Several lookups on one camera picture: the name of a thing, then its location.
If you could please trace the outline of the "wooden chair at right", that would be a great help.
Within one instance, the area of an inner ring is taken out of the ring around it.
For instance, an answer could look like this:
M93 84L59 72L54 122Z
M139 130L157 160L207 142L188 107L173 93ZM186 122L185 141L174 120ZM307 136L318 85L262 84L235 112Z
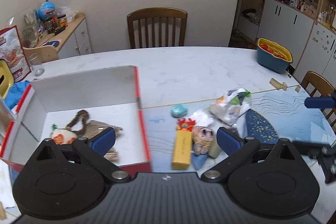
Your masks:
M309 94L310 97L316 98L326 97L331 94L331 92L335 91L335 88L328 80L313 71L308 71L305 74L301 82L301 86ZM322 114L325 116L325 118L329 122L329 125L335 132L335 108L321 107L319 109L321 110Z

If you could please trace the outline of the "red cardboard box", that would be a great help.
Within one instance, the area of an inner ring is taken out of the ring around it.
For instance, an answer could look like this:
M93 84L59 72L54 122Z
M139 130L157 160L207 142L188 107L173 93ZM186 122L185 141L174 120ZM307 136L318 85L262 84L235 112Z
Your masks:
M51 137L51 126L70 127L84 136L91 120L123 128L114 161L130 174L149 172L151 157L141 109L138 68L94 69L34 80L16 108L1 145L1 159L16 171L37 146Z

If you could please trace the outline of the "yellow small box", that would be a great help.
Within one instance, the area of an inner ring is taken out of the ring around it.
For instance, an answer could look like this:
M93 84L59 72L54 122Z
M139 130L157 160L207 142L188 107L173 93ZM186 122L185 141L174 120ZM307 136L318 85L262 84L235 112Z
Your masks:
M191 164L192 132L178 130L175 135L172 169L187 170Z

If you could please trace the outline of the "small beige bottle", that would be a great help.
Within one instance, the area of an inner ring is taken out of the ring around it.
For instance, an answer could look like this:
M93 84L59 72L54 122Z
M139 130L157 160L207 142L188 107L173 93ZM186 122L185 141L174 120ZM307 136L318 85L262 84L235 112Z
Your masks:
M274 87L276 90L283 90L286 91L288 86L285 82L280 83L279 81L277 81L274 78L271 78L269 83L272 85L272 87Z

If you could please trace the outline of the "blue basket with yellow strainer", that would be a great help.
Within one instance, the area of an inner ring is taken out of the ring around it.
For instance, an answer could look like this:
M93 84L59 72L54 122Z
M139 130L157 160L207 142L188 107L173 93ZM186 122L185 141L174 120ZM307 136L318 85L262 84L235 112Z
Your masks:
M274 72L283 73L293 62L289 50L268 39L259 38L257 41L257 62Z

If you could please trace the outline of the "wooden chair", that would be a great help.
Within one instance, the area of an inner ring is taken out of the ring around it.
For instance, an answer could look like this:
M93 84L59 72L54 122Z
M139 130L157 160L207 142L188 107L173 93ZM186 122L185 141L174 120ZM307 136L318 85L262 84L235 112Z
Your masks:
M331 92L335 91L335 88L328 80L313 71L308 71L305 74L301 82L301 86L309 94L310 97L316 98L326 97L331 94ZM321 107L319 109L321 110L322 114L325 116L325 118L329 122L329 125L335 132L335 108Z
M131 49L183 47L188 13L170 7L148 7L127 15Z

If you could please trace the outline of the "drinking glass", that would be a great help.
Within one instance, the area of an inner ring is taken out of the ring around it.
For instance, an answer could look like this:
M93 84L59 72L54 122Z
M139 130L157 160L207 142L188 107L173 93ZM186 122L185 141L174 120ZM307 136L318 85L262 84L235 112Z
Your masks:
M29 63L31 65L31 68L32 68L35 76L39 77L45 72L45 69L42 65L41 58L39 57L39 55L37 53L33 53L29 57Z

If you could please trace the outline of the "white wall cabinet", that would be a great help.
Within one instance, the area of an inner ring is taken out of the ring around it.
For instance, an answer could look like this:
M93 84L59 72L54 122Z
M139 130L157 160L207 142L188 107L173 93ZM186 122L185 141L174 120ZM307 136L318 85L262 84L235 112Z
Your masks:
M257 38L290 51L288 70L301 81L307 71L322 74L335 50L335 32L326 26L329 0L265 0Z

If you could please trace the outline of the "white sideboard cabinet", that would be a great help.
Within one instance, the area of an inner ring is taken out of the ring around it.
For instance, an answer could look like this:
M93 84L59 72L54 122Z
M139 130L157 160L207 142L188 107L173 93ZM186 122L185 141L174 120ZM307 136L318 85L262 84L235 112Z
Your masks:
M68 23L66 29L57 35L45 32L38 46L41 47L43 44L54 41L59 41L57 47L52 46L59 59L91 54L92 48L85 14L78 12L75 20Z

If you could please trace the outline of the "teal oval soap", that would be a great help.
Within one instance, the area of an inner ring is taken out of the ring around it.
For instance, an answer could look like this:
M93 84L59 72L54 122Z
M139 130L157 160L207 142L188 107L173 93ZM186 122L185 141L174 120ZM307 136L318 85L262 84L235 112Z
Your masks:
M171 115L175 118L183 117L187 114L187 112L187 107L185 107L183 104L177 104L171 108Z

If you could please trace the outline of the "silver foil bag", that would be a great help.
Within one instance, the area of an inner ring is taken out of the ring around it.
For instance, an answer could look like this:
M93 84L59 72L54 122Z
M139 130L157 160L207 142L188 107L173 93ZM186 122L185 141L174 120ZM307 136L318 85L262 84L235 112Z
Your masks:
M109 161L118 161L120 156L113 146L116 143L116 138L122 132L123 128L121 127L91 120L87 124L84 136L89 139L89 146L99 155Z

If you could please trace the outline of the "green embroidered sachet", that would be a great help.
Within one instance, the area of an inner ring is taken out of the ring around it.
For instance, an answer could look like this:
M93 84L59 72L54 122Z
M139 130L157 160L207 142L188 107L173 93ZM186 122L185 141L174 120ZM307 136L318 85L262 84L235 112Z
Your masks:
M58 128L56 124L51 126L51 138L56 144L71 144L78 136L71 131L70 127Z

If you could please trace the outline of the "clear plastic snack bag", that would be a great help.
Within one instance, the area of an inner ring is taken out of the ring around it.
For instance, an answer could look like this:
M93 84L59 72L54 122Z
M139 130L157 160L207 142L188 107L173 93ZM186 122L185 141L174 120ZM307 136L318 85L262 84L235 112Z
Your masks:
M209 111L223 123L232 126L251 108L251 93L245 88L228 90L210 105Z

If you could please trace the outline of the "yellow tissue box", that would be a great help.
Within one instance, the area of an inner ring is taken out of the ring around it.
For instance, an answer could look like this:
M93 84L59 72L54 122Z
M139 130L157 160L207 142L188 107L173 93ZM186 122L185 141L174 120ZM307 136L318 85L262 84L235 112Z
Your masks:
M9 88L13 86L14 78L4 59L0 60L0 92L3 99L6 98Z

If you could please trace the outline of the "cartoon face doll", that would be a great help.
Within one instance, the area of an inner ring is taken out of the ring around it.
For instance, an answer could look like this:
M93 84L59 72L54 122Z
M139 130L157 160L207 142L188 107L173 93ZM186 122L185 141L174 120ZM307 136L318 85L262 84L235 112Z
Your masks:
M207 154L215 139L215 133L211 128L197 125L196 120L191 118L177 119L177 130L191 132L193 151L197 156Z

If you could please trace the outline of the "red snack bag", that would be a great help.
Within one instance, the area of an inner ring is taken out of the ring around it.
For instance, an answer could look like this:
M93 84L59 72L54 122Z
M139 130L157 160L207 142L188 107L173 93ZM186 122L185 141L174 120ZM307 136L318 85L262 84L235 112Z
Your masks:
M31 69L23 52L17 26L1 30L1 58L7 62L14 81L20 82L30 74Z

